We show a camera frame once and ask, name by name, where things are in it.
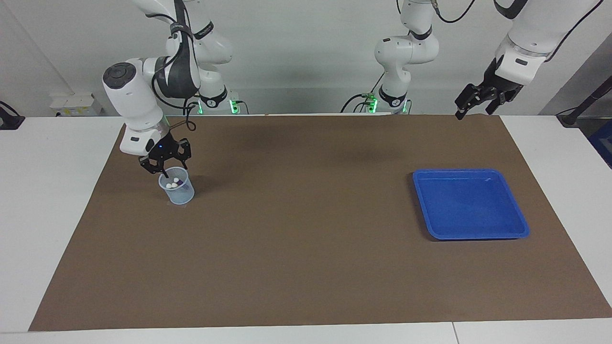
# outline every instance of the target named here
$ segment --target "white wall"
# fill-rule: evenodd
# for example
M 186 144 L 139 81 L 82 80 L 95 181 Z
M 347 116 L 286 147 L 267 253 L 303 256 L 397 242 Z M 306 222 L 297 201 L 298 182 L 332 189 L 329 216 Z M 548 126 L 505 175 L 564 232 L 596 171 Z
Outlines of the white wall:
M 551 115 L 577 107 L 610 75 L 612 75 L 612 34 L 603 41 L 540 114 Z M 596 101 L 580 116 L 612 117 L 612 92 Z
M 164 55 L 168 28 L 126 0 L 0 0 L 14 13 L 40 51 L 75 92 L 92 91 L 105 108 L 100 76 L 115 62 Z M 208 0 L 215 29 L 229 38 L 234 60 L 221 66 L 229 87 L 237 89 L 254 113 L 337 112 L 344 101 L 371 89 L 382 72 L 373 56 L 377 40 L 405 34 L 391 0 Z M 455 18 L 469 3 L 439 0 L 443 14 Z M 504 114 L 537 114 L 610 33 L 612 2 L 605 1 L 544 65 Z M 413 113 L 453 113 L 455 97 L 482 73 L 511 26 L 490 0 L 477 0 L 457 24 L 434 20 L 439 58 L 415 65 L 409 97 Z M 4 38 L 2 51 L 19 42 Z M 17 71 L 0 61 L 2 75 Z M 46 97 L 36 80 L 25 82 Z M 24 103 L 26 94 L 1 96 Z M 46 113 L 41 100 L 29 115 Z
M 52 92 L 71 90 L 0 0 L 0 100 L 23 116 L 50 115 Z

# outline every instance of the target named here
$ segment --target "green led light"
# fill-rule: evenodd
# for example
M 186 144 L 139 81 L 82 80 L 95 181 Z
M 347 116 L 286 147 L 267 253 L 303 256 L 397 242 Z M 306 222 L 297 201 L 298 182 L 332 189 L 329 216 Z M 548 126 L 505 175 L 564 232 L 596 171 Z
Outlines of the green led light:
M 378 106 L 378 99 L 374 98 L 372 100 L 372 103 L 370 104 L 370 106 L 368 107 L 368 112 L 369 113 L 375 113 L 376 112 L 376 107 Z
M 237 114 L 238 112 L 240 112 L 240 107 L 238 107 L 236 103 L 234 103 L 234 101 L 231 99 L 229 101 L 229 106 L 231 107 L 232 114 Z

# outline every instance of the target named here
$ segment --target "blue tray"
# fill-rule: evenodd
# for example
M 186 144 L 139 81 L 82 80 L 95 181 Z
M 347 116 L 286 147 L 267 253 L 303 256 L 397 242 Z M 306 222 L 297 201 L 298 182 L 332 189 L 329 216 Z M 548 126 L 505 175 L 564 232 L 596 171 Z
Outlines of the blue tray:
M 436 239 L 529 235 L 521 209 L 496 170 L 418 170 L 412 178 L 427 230 Z

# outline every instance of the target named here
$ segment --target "black bar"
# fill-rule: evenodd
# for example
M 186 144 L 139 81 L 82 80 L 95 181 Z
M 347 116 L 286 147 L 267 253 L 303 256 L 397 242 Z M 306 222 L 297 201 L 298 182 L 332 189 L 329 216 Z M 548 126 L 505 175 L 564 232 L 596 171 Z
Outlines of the black bar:
M 576 110 L 572 111 L 572 113 L 565 116 L 559 115 L 559 120 L 561 121 L 561 124 L 563 124 L 563 126 L 565 127 L 570 127 L 576 124 L 576 120 L 578 119 L 578 117 L 586 109 L 588 109 L 589 106 L 593 105 L 593 103 L 597 101 L 597 99 L 605 96 L 605 94 L 608 93 L 610 89 L 612 89 L 612 76 L 610 76 L 606 81 L 604 81 L 603 84 L 601 84 L 595 90 L 595 92 L 593 92 L 587 99 L 584 100 L 584 102 L 578 105 Z

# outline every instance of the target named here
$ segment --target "black cable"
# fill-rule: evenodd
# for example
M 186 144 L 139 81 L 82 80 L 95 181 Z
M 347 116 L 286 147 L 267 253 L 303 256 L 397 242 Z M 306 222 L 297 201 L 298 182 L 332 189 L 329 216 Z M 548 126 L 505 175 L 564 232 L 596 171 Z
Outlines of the black cable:
M 364 105 L 368 105 L 368 103 L 367 102 L 362 102 L 362 103 L 359 103 L 359 104 L 355 105 L 355 108 L 353 109 L 353 113 L 357 112 L 357 108 L 359 107 L 359 105 L 361 105 L 361 110 L 359 110 L 359 112 L 361 113 L 364 110 Z
M 412 110 L 412 100 L 408 99 L 406 102 L 410 102 L 410 107 L 408 108 L 408 114 L 410 114 L 410 111 Z
M 167 15 L 167 14 L 163 14 L 163 13 L 157 13 L 157 14 L 147 14 L 146 15 L 147 18 L 157 18 L 157 17 L 163 17 L 163 18 L 167 18 L 170 19 L 170 21 L 172 21 L 173 23 L 176 23 L 177 21 L 174 20 L 174 18 L 172 18 L 171 16 Z
M 9 104 L 6 104 L 2 100 L 0 100 L 0 104 L 2 104 L 5 108 L 9 109 L 10 111 L 13 111 L 17 116 L 19 116 L 19 113 L 15 109 L 13 109 Z
M 166 100 L 163 100 L 160 96 L 159 93 L 157 93 L 157 88 L 155 87 L 155 81 L 157 81 L 157 74 L 162 71 L 164 68 L 168 67 L 172 62 L 176 61 L 176 59 L 179 57 L 179 54 L 181 53 L 183 49 L 183 43 L 181 42 L 181 44 L 179 45 L 179 49 L 176 51 L 176 54 L 174 54 L 174 56 L 169 60 L 166 61 L 161 67 L 159 67 L 154 73 L 153 73 L 153 77 L 151 78 L 151 88 L 153 89 L 153 94 L 155 94 L 155 97 L 157 99 L 159 99 L 159 101 L 161 101 L 162 103 L 168 105 L 171 108 L 175 108 L 175 109 L 179 109 L 179 110 L 184 110 L 184 107 L 180 107 L 171 103 L 168 103 Z
M 189 26 L 189 30 L 191 30 L 191 18 L 189 18 L 189 11 L 185 8 L 185 14 L 187 17 L 187 26 Z
M 571 108 L 571 109 L 567 109 L 567 110 L 563 110 L 563 111 L 561 111 L 560 113 L 556 114 L 555 116 L 559 116 L 560 114 L 562 114 L 562 113 L 566 113 L 566 112 L 568 112 L 568 111 L 573 111 L 573 110 L 576 110 L 577 108 L 578 108 L 578 107 Z
M 561 47 L 561 45 L 563 45 L 565 40 L 572 34 L 572 31 L 574 31 L 574 29 L 577 28 L 578 25 L 580 25 L 580 23 L 582 23 L 582 21 L 586 19 L 586 17 L 588 17 L 591 13 L 593 13 L 593 11 L 595 11 L 595 9 L 597 9 L 599 7 L 599 5 L 602 4 L 602 2 L 603 2 L 603 0 L 599 0 L 599 2 L 595 6 L 593 6 L 593 8 L 590 11 L 586 12 L 586 14 L 582 18 L 580 18 L 580 20 L 578 20 L 576 25 L 574 25 L 570 31 L 567 31 L 567 33 L 565 34 L 565 36 L 563 37 L 561 42 L 559 42 L 559 45 L 557 45 L 557 47 L 554 49 L 553 53 L 550 54 L 550 56 L 546 59 L 546 61 L 544 61 L 544 63 L 546 63 L 546 62 L 548 62 L 548 61 L 553 59 L 553 57 L 557 54 L 557 51 L 559 51 L 559 48 Z
M 183 124 L 187 125 L 187 130 L 189 130 L 190 132 L 194 132 L 197 129 L 197 125 L 195 125 L 195 123 L 193 121 L 189 120 L 189 115 L 191 114 L 191 111 L 199 106 L 200 104 L 198 102 L 191 102 L 189 103 L 189 106 L 187 106 L 187 102 L 189 101 L 190 98 L 185 98 L 185 102 L 183 103 L 183 116 L 185 116 L 185 120 L 178 122 L 175 125 L 171 125 L 170 126 L 170 130 L 178 128 L 180 126 L 182 126 Z
M 380 77 L 380 78 L 378 78 L 378 80 L 377 80 L 377 81 L 376 81 L 376 83 L 374 84 L 374 87 L 372 87 L 372 89 L 370 90 L 370 93 L 374 93 L 374 90 L 376 89 L 376 87 L 378 86 L 378 84 L 381 82 L 381 80 L 382 80 L 382 78 L 383 78 L 383 77 L 384 77 L 384 72 L 381 74 L 381 77 Z M 362 106 L 361 106 L 361 109 L 359 109 L 359 112 L 361 112 L 361 111 L 363 111 L 363 110 L 364 110 L 364 106 L 365 106 L 365 105 L 362 105 Z
M 347 100 L 347 101 L 346 101 L 346 103 L 344 104 L 344 106 L 342 107 L 342 110 L 340 110 L 340 113 L 343 113 L 343 112 L 344 112 L 344 110 L 346 109 L 346 107 L 347 107 L 347 106 L 348 106 L 348 105 L 349 105 L 349 104 L 350 104 L 350 103 L 351 103 L 353 100 L 355 100 L 355 99 L 357 99 L 357 98 L 359 98 L 359 97 L 364 98 L 364 95 L 363 95 L 363 94 L 356 94 L 356 95 L 352 96 L 352 97 L 351 97 L 349 100 Z
M 244 106 L 247 108 L 247 114 L 251 114 L 251 112 L 249 112 L 249 110 L 248 110 L 247 102 L 245 102 L 244 100 L 237 100 L 236 104 L 244 104 Z
M 463 12 L 463 14 L 461 14 L 459 16 L 459 18 L 455 19 L 455 20 L 446 20 L 442 17 L 442 15 L 440 14 L 440 9 L 435 7 L 435 11 L 436 14 L 438 15 L 438 17 L 440 18 L 440 20 L 442 20 L 443 22 L 447 23 L 447 24 L 452 24 L 452 23 L 456 23 L 458 21 L 460 21 L 461 19 L 463 19 L 463 17 L 465 17 L 466 14 L 468 14 L 470 8 L 472 8 L 472 5 L 476 2 L 476 0 L 472 0 L 472 2 L 469 3 L 469 6 L 467 9 L 465 9 L 465 11 Z

